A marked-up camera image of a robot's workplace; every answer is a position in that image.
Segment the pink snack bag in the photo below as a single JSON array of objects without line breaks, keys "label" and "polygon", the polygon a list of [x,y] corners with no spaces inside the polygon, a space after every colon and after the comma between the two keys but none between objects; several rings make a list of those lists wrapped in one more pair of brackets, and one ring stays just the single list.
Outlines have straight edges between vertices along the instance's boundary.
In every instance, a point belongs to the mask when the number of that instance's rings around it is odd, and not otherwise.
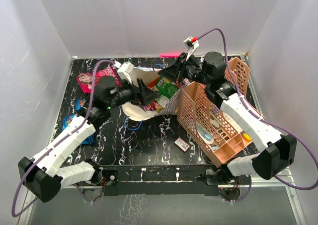
[{"label": "pink snack bag", "polygon": [[[116,74],[115,69],[112,66],[108,66],[107,68],[100,70],[96,73],[95,85],[97,85],[100,82],[100,80],[105,78],[106,76],[111,76],[115,78],[116,85],[120,84],[120,80],[118,78],[118,75]],[[81,73],[77,76],[77,82],[79,83],[84,93],[91,93],[92,79],[93,73]]]}]

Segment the blue candy bar wrapper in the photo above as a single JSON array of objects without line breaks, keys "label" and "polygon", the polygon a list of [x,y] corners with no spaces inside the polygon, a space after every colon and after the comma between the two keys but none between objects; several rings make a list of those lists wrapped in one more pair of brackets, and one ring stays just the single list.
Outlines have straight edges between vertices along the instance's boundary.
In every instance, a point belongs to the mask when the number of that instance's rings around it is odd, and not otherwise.
[{"label": "blue candy bar wrapper", "polygon": [[76,101],[76,104],[75,104],[75,110],[78,111],[78,110],[80,110],[81,108],[83,108],[84,105],[85,105],[85,103],[86,103],[86,100],[78,99],[78,100]]}]

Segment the checkered paper bag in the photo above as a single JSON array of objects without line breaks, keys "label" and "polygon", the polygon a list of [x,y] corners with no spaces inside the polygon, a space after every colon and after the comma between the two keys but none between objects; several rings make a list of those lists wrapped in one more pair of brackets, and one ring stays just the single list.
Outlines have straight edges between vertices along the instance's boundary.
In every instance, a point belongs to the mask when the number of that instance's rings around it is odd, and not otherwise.
[{"label": "checkered paper bag", "polygon": [[138,86],[140,79],[145,90],[146,105],[141,103],[127,102],[122,106],[124,114],[131,120],[141,122],[156,116],[163,116],[177,113],[181,90],[189,84],[189,80],[183,79],[174,83],[159,75],[160,69],[136,67],[131,62],[124,62],[118,67],[117,73],[121,79],[125,79]]}]

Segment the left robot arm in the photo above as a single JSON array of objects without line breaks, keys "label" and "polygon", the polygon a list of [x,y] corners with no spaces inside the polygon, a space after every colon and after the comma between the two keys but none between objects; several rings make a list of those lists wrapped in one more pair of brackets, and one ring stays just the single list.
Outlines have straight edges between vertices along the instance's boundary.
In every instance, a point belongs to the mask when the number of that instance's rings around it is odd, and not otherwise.
[{"label": "left robot arm", "polygon": [[22,184],[40,201],[48,202],[64,187],[82,181],[96,185],[102,181],[101,167],[88,160],[62,168],[67,157],[111,116],[111,109],[125,103],[147,106],[159,93],[149,89],[141,79],[134,85],[123,79],[105,76],[93,86],[89,101],[72,118],[69,125],[41,152],[18,163]]}]

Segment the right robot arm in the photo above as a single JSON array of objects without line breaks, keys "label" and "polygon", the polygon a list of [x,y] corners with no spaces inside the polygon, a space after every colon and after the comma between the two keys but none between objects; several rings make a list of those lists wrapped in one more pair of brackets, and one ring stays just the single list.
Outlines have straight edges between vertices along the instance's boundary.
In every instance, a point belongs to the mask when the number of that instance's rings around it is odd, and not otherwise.
[{"label": "right robot arm", "polygon": [[186,78],[203,84],[209,101],[233,118],[256,145],[257,156],[235,158],[222,170],[221,176],[226,183],[232,184],[239,176],[252,174],[269,180],[293,163],[296,138],[266,124],[263,117],[245,102],[229,68],[228,58],[221,53],[208,52],[201,65],[193,56],[181,53],[177,61],[160,70],[159,75],[172,82]]}]

